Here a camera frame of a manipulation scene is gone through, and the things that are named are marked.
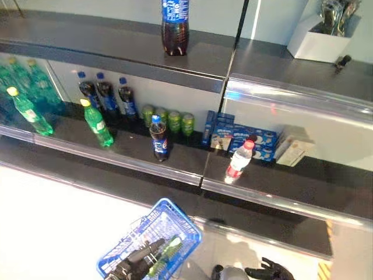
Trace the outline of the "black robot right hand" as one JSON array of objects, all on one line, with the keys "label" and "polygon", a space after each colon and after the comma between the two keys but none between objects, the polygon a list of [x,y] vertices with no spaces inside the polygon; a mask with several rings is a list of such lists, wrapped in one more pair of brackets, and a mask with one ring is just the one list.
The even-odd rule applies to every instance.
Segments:
[{"label": "black robot right hand", "polygon": [[244,268],[246,274],[261,280],[295,280],[292,273],[282,265],[262,257],[261,268]]}]

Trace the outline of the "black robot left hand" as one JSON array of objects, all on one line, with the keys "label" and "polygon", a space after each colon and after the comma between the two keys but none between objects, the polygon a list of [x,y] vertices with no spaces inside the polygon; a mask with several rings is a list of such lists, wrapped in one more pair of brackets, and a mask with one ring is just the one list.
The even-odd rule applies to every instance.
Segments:
[{"label": "black robot left hand", "polygon": [[164,238],[153,243],[147,241],[140,249],[131,252],[120,261],[104,279],[143,279],[158,262],[159,249],[165,242]]}]

